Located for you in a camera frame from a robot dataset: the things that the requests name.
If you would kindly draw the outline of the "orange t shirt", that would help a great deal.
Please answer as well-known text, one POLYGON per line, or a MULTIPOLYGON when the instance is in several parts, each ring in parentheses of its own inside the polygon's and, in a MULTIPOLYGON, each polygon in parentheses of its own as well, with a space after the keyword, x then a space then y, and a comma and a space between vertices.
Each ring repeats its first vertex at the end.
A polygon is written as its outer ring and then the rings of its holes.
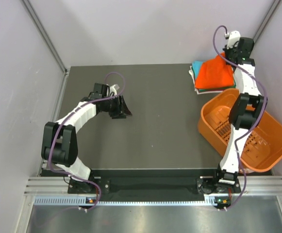
POLYGON ((233 71, 221 56, 205 61, 201 66, 195 87, 199 89, 219 88, 233 85, 233 71))

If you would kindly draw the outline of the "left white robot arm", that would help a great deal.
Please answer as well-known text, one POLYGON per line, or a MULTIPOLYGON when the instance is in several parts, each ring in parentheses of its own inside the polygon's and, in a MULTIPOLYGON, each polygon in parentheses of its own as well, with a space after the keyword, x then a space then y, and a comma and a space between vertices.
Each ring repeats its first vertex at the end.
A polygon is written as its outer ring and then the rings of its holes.
POLYGON ((132 116, 117 84, 96 83, 89 96, 80 100, 65 117, 47 122, 44 127, 41 156, 60 167, 69 177, 69 185, 84 193, 97 191, 93 173, 78 157, 78 131, 99 113, 111 119, 132 116))

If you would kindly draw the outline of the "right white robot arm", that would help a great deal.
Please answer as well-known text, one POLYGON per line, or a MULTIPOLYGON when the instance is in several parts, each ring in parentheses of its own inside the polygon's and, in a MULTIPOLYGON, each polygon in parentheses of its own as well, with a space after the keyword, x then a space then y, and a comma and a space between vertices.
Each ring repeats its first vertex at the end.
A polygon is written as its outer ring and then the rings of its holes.
POLYGON ((257 87, 255 61, 250 58, 253 39, 232 34, 226 36, 226 39, 227 44, 223 50, 227 64, 233 68, 239 95, 229 113, 231 133, 227 149, 218 165, 216 177, 212 179, 212 187, 217 192, 223 192, 236 184, 245 143, 261 120, 267 103, 257 87))

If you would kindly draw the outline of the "folded green t shirt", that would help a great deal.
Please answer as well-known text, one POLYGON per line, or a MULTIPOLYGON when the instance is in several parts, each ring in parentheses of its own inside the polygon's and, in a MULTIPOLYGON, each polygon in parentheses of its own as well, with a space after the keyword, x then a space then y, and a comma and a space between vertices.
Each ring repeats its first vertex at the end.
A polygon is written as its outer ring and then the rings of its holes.
POLYGON ((219 87, 219 88, 210 88, 210 89, 199 89, 199 88, 196 88, 196 91, 198 93, 205 93, 205 92, 215 92, 215 91, 223 91, 223 90, 226 90, 226 89, 229 89, 229 88, 235 88, 236 87, 236 82, 233 81, 233 85, 230 85, 230 86, 224 86, 224 87, 219 87))

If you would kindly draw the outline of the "folded cyan t shirt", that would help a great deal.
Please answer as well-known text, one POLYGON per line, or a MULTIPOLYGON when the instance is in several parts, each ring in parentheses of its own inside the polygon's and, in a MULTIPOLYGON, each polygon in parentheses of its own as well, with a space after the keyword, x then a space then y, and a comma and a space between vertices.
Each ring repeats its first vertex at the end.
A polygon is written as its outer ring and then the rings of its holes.
POLYGON ((194 61, 192 63, 192 71, 193 71, 195 79, 198 77, 201 66, 203 65, 203 63, 204 63, 203 61, 194 61))

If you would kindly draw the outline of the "folded white t shirt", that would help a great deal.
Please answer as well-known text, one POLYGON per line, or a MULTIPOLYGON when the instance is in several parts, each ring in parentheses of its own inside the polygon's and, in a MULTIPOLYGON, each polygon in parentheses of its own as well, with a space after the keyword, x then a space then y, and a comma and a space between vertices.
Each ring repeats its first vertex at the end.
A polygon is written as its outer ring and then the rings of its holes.
POLYGON ((191 78, 192 78, 193 85, 194 85, 194 91, 196 92, 195 77, 194 77, 194 74, 193 74, 193 71, 192 71, 192 66, 190 66, 190 69, 189 69, 188 73, 190 74, 190 76, 191 76, 191 78))

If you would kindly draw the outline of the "orange plastic basket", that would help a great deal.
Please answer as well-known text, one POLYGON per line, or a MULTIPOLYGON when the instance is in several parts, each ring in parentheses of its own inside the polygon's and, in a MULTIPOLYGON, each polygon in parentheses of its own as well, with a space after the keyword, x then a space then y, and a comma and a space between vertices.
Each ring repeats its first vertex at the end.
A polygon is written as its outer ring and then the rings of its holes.
MULTIPOLYGON (((199 133, 224 156, 230 139, 229 113, 239 91, 231 88, 203 105, 198 122, 199 133)), ((267 172, 282 159, 282 124, 265 112, 259 125, 246 141, 241 155, 245 172, 267 172)))

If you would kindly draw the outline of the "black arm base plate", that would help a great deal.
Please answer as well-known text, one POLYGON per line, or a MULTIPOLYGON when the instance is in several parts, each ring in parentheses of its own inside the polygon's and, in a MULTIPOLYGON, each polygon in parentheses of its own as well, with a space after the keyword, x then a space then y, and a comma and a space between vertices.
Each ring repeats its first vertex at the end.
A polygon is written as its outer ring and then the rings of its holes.
POLYGON ((219 185, 216 170, 201 169, 94 169, 102 201, 187 201, 203 195, 240 193, 240 184, 219 185))

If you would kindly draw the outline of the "aluminium frame rail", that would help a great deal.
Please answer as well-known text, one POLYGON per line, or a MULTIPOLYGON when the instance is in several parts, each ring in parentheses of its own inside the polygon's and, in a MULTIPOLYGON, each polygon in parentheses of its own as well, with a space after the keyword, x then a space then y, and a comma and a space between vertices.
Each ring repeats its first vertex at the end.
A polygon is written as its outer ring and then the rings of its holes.
POLYGON ((58 67, 61 69, 61 71, 64 74, 67 74, 68 68, 64 65, 64 62, 62 61, 57 49, 55 48, 49 34, 47 33, 32 3, 29 0, 20 0, 20 2, 24 6, 33 24, 37 28, 37 31, 41 35, 46 47, 49 49, 50 53, 52 54, 53 58, 55 59, 58 67))

